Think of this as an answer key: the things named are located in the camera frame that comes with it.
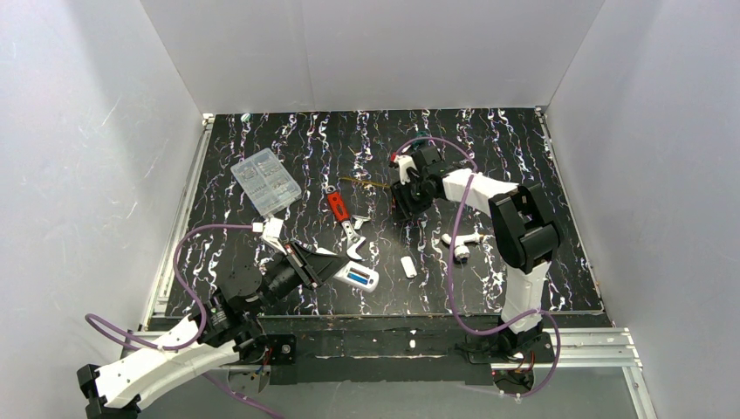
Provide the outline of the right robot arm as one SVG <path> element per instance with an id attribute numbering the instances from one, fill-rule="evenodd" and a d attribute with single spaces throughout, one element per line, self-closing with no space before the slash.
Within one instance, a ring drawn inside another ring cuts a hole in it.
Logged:
<path id="1" fill-rule="evenodd" d="M 541 185 L 498 181 L 478 172 L 474 163 L 467 168 L 448 163 L 435 142 L 433 137 L 408 141 L 392 155 L 390 165 L 399 173 L 391 185 L 396 213 L 408 221 L 445 200 L 490 218 L 504 261 L 504 304 L 494 328 L 464 329 L 493 336 L 502 353 L 523 352 L 542 333 L 545 277 L 564 235 Z"/>

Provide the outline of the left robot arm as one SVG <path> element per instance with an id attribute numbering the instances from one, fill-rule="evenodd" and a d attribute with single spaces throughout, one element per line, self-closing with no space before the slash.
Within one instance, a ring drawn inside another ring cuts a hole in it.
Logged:
<path id="1" fill-rule="evenodd" d="M 264 271 L 236 268 L 211 297 L 156 340 L 116 362 L 87 364 L 77 372 L 88 418 L 135 418 L 167 392 L 253 353 L 270 355 L 259 313 L 295 289 L 316 289 L 337 279 L 372 285 L 360 264 L 316 252 L 296 241 L 284 244 Z"/>

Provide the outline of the blue AAA battery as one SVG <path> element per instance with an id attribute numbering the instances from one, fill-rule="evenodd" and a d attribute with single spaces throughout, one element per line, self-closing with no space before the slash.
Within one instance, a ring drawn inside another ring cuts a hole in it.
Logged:
<path id="1" fill-rule="evenodd" d="M 372 280 L 369 277 L 367 277 L 365 275 L 362 275 L 361 273 L 358 273 L 358 272 L 355 272 L 355 271 L 349 271 L 347 273 L 347 276 L 351 280 L 353 280 L 353 281 L 355 281 L 355 282 L 357 282 L 359 284 L 362 284 L 362 285 L 369 285 L 372 282 Z"/>

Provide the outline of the white battery cover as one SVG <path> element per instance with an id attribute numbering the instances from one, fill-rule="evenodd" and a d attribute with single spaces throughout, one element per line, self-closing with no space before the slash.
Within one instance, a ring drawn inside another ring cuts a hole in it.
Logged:
<path id="1" fill-rule="evenodd" d="M 415 262 L 410 256 L 401 258 L 401 266 L 408 279 L 413 279 L 417 276 L 418 272 L 415 268 Z"/>

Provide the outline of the white remote control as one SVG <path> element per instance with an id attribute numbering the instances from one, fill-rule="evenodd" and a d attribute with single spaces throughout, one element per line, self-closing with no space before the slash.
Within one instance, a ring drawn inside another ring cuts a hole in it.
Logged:
<path id="1" fill-rule="evenodd" d="M 349 261 L 332 278 L 363 292 L 373 292 L 379 284 L 380 274 L 355 261 Z"/>

